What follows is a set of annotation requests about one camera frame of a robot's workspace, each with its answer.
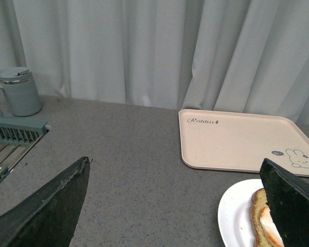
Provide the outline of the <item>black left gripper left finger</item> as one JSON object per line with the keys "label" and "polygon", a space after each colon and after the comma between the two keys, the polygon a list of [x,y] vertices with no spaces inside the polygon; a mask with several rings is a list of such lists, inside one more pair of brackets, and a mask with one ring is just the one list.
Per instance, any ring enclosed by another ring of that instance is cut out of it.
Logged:
{"label": "black left gripper left finger", "polygon": [[89,158],[81,157],[1,215],[0,246],[69,246],[89,175]]}

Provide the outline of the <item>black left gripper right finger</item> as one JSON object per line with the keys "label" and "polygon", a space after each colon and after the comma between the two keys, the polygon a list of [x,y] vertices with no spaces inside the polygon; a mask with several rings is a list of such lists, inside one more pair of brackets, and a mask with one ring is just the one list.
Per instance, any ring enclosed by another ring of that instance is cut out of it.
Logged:
{"label": "black left gripper right finger", "polygon": [[260,177],[285,246],[309,246],[309,183],[265,158]]}

